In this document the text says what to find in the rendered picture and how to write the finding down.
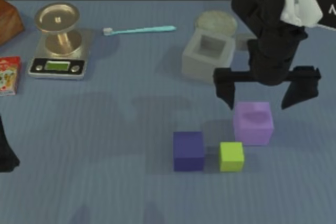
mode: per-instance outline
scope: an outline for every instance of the red and yellow snack box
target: red and yellow snack box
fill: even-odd
[[[0,58],[0,96],[16,94],[20,57]]]

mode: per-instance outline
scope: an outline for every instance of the brown wooden block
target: brown wooden block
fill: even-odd
[[[9,2],[0,0],[0,46],[24,30],[17,9]]]

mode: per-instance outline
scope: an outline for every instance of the blue tabletop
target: blue tabletop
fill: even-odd
[[[232,112],[212,85],[181,76],[181,54],[203,11],[228,2],[73,2],[79,27],[96,30],[82,81],[26,73],[48,2],[12,2],[26,31],[0,47],[24,62],[18,94],[0,98],[7,138],[21,160],[0,174],[3,224],[332,224],[336,206],[336,33],[309,30],[294,65],[320,68],[320,96],[280,110],[287,84],[237,85],[237,101],[268,101],[275,132],[245,148],[240,173],[219,173],[219,142],[233,140]],[[174,25],[165,34],[103,37]],[[239,32],[246,31],[240,25]],[[247,69],[235,54],[234,69]],[[174,131],[203,131],[205,171],[174,173]]]

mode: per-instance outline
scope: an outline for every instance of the scale button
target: scale button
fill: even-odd
[[[76,66],[73,66],[72,68],[71,68],[71,72],[73,72],[73,73],[76,73],[76,72],[78,72],[79,71],[79,66],[78,65],[76,65]]]
[[[35,68],[37,71],[41,71],[42,69],[43,69],[43,66],[42,65],[38,65],[38,66],[36,66],[36,68]]]

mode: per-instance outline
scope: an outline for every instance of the green lcd screen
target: green lcd screen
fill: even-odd
[[[46,70],[68,71],[70,63],[67,61],[48,61],[46,63]]]

